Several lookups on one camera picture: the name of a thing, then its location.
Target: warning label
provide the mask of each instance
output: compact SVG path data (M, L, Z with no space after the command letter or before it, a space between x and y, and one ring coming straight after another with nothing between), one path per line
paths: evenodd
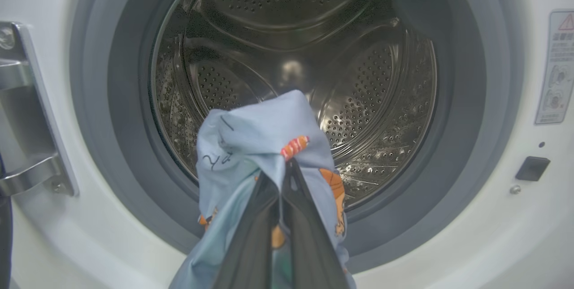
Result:
M574 85L574 11L550 15L548 61L536 124L564 121Z

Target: washing machine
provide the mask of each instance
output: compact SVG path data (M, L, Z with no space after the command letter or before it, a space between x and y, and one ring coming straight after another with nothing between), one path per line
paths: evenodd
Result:
M11 287L166 288L203 235L201 122L293 89L344 181L359 288L571 287L573 17L574 0L2 0Z

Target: perforated metal surface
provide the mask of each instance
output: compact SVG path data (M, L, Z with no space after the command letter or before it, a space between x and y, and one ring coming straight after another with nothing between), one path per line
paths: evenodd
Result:
M158 40L152 69L158 127L192 179L197 130L209 110L293 89L307 95L330 141L347 207L383 190L408 166L431 120L436 65L431 42L393 16L391 0L372 0L354 9L345 26L314 25L314 31L301 28L318 19L340 25L351 18L341 18L338 12L350 9L339 7L354 0L215 0L225 7L216 16L209 1L180 1L194 26ZM218 22L228 18L238 22ZM282 35L263 30L244 41L250 24L281 27ZM300 39L306 34L323 38ZM271 40L289 52L270 48Z

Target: warning triangle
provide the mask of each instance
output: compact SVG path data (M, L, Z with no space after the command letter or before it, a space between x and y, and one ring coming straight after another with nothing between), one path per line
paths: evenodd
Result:
M571 13L566 17L566 20L564 20L558 30L574 30L574 17L572 17Z

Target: cloth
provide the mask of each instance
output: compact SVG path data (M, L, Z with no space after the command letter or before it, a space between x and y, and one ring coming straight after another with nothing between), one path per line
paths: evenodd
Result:
M285 162L294 156L313 197L322 224L351 288L352 276L342 246L346 233L344 189L330 145L301 91L232 111L212 110L197 136L199 223L203 238L181 265L170 289L203 289L213 285L256 178L263 171L280 190ZM272 232L273 287L290 288L289 241Z

